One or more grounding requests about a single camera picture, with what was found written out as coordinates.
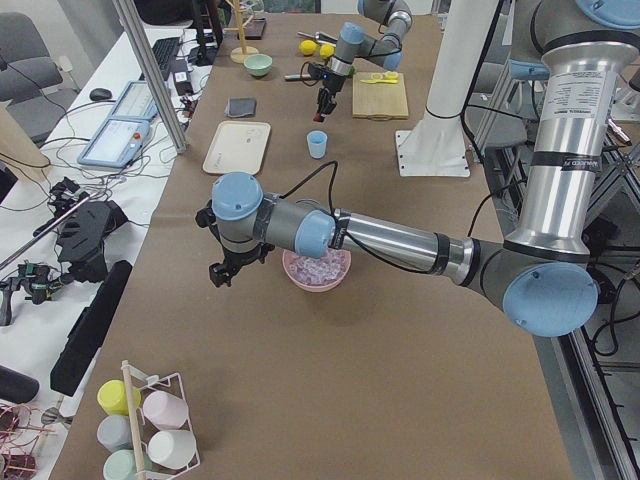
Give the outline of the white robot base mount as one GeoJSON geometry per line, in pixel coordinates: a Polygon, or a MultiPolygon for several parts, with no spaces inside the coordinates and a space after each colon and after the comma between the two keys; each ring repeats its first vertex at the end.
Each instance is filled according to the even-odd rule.
{"type": "Polygon", "coordinates": [[[497,0],[453,1],[447,17],[423,118],[396,133],[403,177],[468,177],[462,114],[497,0]]]}

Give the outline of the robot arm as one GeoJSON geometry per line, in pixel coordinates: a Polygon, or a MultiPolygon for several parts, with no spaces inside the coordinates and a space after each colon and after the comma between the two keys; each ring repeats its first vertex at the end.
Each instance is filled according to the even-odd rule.
{"type": "Polygon", "coordinates": [[[503,242],[452,239],[334,208],[290,203],[246,173],[215,181],[197,224],[219,241],[215,285],[275,247],[311,258],[362,250],[399,269],[444,275],[531,334],[565,335],[592,316],[598,289],[582,240],[618,74],[639,54],[635,1],[521,1],[511,73],[549,73],[517,226],[503,242]]]}
{"type": "Polygon", "coordinates": [[[367,34],[359,25],[345,22],[334,54],[326,65],[310,63],[307,72],[321,81],[317,110],[313,120],[323,122],[335,109],[336,95],[342,90],[353,62],[365,59],[386,71],[396,71],[402,59],[402,41],[412,26],[412,13],[405,1],[359,1],[360,15],[385,27],[380,38],[367,34]]]}

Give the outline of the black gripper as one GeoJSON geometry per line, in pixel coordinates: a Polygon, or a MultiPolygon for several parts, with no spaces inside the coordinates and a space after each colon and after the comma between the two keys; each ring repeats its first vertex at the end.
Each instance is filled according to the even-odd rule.
{"type": "Polygon", "coordinates": [[[209,266],[209,277],[215,287],[231,286],[235,273],[255,261],[263,264],[267,255],[275,249],[274,245],[255,241],[252,238],[244,243],[226,240],[219,229],[211,200],[196,213],[195,222],[200,228],[207,228],[211,232],[224,254],[221,263],[213,263],[209,266]]]}
{"type": "Polygon", "coordinates": [[[301,70],[306,70],[307,78],[303,80],[305,85],[314,86],[318,82],[322,83],[318,92],[315,115],[320,114],[324,119],[336,107],[335,96],[341,91],[350,73],[350,64],[342,60],[331,60],[325,64],[306,61],[301,70]]]}

